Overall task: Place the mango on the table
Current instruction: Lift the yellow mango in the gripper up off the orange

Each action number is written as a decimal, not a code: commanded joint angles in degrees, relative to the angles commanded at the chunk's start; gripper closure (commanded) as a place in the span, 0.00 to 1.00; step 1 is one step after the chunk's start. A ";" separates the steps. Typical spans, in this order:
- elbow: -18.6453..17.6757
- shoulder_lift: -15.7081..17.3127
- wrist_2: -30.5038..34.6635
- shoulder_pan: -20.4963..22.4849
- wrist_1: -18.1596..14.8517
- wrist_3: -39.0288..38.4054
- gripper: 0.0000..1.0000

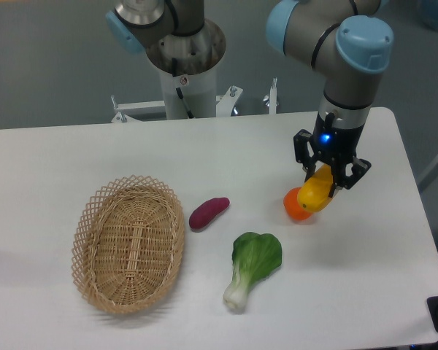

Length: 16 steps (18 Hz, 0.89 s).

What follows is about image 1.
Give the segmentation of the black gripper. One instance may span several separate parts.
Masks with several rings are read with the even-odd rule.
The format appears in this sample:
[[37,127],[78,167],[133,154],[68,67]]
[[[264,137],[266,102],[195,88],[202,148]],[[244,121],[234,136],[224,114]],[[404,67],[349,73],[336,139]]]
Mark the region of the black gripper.
[[356,157],[356,147],[361,137],[363,126],[352,129],[335,127],[335,118],[331,117],[331,127],[318,114],[313,133],[301,129],[293,137],[296,162],[302,165],[305,181],[315,173],[316,159],[310,154],[321,151],[323,160],[330,161],[332,184],[328,196],[333,198],[341,189],[351,189],[372,167],[368,160]]

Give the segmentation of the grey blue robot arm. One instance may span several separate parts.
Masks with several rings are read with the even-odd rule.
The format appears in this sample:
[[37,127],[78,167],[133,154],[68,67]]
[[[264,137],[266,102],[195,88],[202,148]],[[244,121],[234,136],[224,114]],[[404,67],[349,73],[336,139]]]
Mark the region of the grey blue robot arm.
[[[317,163],[331,170],[326,192],[353,187],[370,169],[356,147],[387,69],[393,32],[374,15],[381,1],[281,1],[266,22],[266,40],[284,56],[326,79],[313,132],[293,139],[307,180]],[[146,53],[166,78],[164,100],[172,119],[215,115],[215,84],[195,78],[223,59],[223,32],[204,14],[203,1],[119,1],[106,15],[113,36],[130,53]]]

